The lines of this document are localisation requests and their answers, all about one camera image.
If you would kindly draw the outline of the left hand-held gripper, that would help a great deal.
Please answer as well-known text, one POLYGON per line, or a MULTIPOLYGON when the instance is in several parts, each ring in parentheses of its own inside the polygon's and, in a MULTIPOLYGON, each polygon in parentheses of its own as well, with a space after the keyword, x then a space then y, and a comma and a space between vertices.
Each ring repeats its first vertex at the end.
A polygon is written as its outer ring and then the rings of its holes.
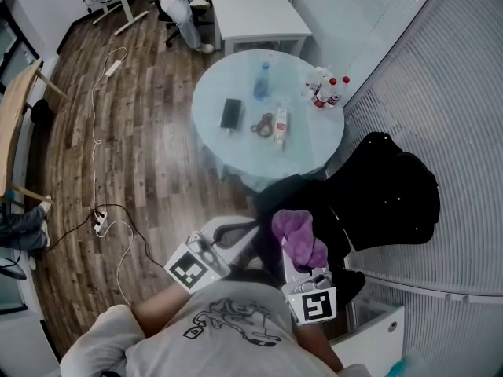
POLYGON ((230 267, 199 232, 193 232, 164 269, 187 292, 197 292, 230 274, 230 267))

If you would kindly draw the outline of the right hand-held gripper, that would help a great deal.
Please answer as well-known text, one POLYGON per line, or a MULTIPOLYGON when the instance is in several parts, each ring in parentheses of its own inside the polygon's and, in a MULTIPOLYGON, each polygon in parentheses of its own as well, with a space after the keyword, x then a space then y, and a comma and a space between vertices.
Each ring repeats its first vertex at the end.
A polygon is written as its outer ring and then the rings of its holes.
POLYGON ((317 324, 336 318, 336 288, 324 272, 281 287, 296 324, 317 324))

